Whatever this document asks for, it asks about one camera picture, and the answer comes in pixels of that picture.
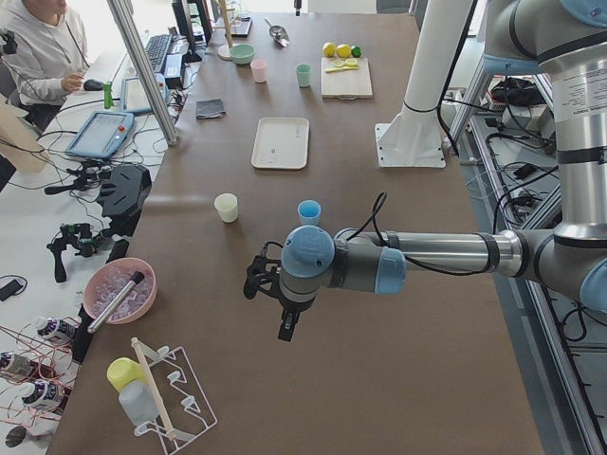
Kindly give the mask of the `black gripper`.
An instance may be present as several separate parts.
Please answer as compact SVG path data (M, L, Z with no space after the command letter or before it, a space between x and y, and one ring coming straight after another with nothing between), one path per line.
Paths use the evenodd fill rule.
M299 321L300 313L308 309L307 303L290 300L280 287L281 261L269 259L265 255L256 255L247 268L243 287L245 297L252 300L258 292L277 300L283 307L282 321L278 339L290 341L292 332Z

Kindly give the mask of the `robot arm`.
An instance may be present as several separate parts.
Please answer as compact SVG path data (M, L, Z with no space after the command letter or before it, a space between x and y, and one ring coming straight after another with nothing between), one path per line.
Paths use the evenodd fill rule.
M372 221L329 234L292 230L281 256L257 255L244 294L283 308L290 340L320 288L398 293L409 266L452 276L522 277L581 303L606 308L606 5L602 1L491 1L484 69L489 75L547 74L551 81L561 222L497 234L380 231Z
M491 1L484 69L490 75L580 73L606 64L604 1Z

